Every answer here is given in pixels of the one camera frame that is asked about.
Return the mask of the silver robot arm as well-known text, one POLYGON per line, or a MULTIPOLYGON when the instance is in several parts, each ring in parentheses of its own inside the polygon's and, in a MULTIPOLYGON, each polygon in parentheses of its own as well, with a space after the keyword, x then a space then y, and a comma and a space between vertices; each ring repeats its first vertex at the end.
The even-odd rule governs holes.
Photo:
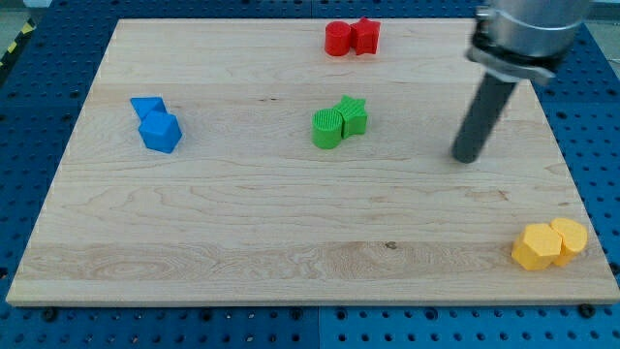
POLYGON ((488 0, 476 8, 466 57, 504 82, 546 85, 590 6, 590 0, 488 0))

